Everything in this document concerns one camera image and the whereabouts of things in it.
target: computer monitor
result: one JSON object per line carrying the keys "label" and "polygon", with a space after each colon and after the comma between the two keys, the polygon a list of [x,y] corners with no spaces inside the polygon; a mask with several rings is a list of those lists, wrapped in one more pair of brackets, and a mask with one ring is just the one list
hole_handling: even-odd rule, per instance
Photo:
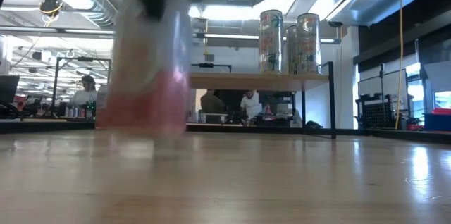
{"label": "computer monitor", "polygon": [[12,104],[20,76],[0,75],[0,101]]}

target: woman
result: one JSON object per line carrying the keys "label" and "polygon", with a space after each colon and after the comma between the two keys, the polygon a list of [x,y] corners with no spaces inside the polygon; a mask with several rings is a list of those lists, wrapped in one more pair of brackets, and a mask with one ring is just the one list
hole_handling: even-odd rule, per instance
{"label": "woman", "polygon": [[84,90],[77,91],[73,96],[72,102],[75,105],[83,105],[97,100],[96,82],[94,78],[85,75],[82,77],[82,84]]}

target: wooden shelf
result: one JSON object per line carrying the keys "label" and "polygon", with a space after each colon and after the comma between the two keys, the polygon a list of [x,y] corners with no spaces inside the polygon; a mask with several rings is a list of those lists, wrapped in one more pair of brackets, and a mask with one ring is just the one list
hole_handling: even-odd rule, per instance
{"label": "wooden shelf", "polygon": [[190,73],[193,89],[302,91],[328,82],[327,75]]}

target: person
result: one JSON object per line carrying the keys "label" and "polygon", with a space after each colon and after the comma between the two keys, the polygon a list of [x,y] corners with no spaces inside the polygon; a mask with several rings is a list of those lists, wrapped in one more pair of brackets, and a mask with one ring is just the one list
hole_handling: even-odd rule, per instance
{"label": "person", "polygon": [[75,105],[83,105],[87,102],[96,101],[97,100],[97,91],[96,91],[96,82],[94,78],[85,75],[82,77],[83,90],[77,91],[74,96],[72,102]]}
{"label": "person", "polygon": [[204,113],[224,113],[226,105],[214,95],[214,89],[207,89],[200,98],[200,106]]}
{"label": "person", "polygon": [[253,90],[248,90],[241,100],[241,111],[245,111],[247,119],[251,120],[261,112],[261,104],[259,103],[259,95]]}

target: ceiling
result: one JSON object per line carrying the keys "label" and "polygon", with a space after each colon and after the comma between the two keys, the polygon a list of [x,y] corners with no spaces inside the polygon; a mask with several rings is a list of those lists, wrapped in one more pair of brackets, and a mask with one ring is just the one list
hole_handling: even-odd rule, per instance
{"label": "ceiling", "polygon": [[[25,27],[43,27],[49,20],[49,17],[44,16],[39,10],[39,3],[43,0],[4,0],[2,10],[0,10],[0,25],[5,26],[25,26]],[[57,19],[50,24],[50,27],[58,28],[77,28],[77,29],[91,29],[99,30],[99,26],[92,20],[92,16],[95,13],[92,12],[92,7],[81,4],[83,0],[64,0],[64,7],[61,9],[61,13]],[[122,0],[95,0],[99,1],[102,6],[108,9],[109,13],[115,13],[121,7]],[[323,15],[325,18],[330,12],[338,6],[343,0],[317,0],[313,1],[310,9],[313,13]],[[358,8],[352,8],[352,5],[357,0],[348,1],[348,5],[344,7],[341,12],[337,13],[331,20],[342,21],[346,25],[368,25],[371,24],[373,18],[368,15],[372,15],[372,8],[380,8],[378,3],[386,4],[386,7],[392,7],[392,10],[396,10],[396,6],[393,7],[395,0],[390,3],[388,0],[372,0],[367,4],[367,8],[364,10]],[[217,6],[225,6],[224,1],[216,0],[214,4]],[[288,11],[289,5],[293,4],[298,8],[291,8],[285,14],[284,26],[295,24],[297,18],[296,13],[299,11],[309,11],[305,7],[302,1],[296,0],[265,0],[251,8],[252,14],[248,17],[240,19],[240,17],[233,20],[224,19],[211,19],[208,21],[208,31],[215,34],[226,35],[258,35],[259,34],[259,12],[265,9],[273,9],[274,7]],[[240,16],[240,13],[229,13],[229,15]],[[206,26],[202,27],[198,31],[205,31]],[[326,20],[323,20],[320,24],[321,37],[323,38],[336,38],[336,29],[329,26]],[[13,44],[13,73],[23,75],[21,80],[21,86],[23,89],[35,89],[36,87],[42,89],[42,84],[47,84],[45,90],[52,89],[54,75],[54,66],[56,59],[53,58],[50,61],[36,61],[31,58],[31,54],[34,51],[48,50],[54,56],[58,54],[66,54],[69,51],[75,53],[76,56],[88,56],[92,58],[110,58],[113,41],[111,39],[80,39],[80,38],[68,38],[68,37],[36,37],[36,36],[24,36],[20,33],[16,35],[8,35]],[[256,46],[256,42],[237,41],[229,39],[211,39],[208,42],[209,46]],[[94,63],[82,63],[78,61],[71,61],[66,64],[66,68],[60,72],[62,88],[58,89],[58,93],[63,96],[70,96],[75,89],[80,88],[80,85],[73,87],[74,82],[77,82],[80,78],[80,69],[89,68],[98,81],[104,82],[107,76],[105,69],[106,65],[101,65],[98,62]],[[35,73],[30,68],[37,68]],[[23,82],[32,82],[35,85],[24,85]]]}

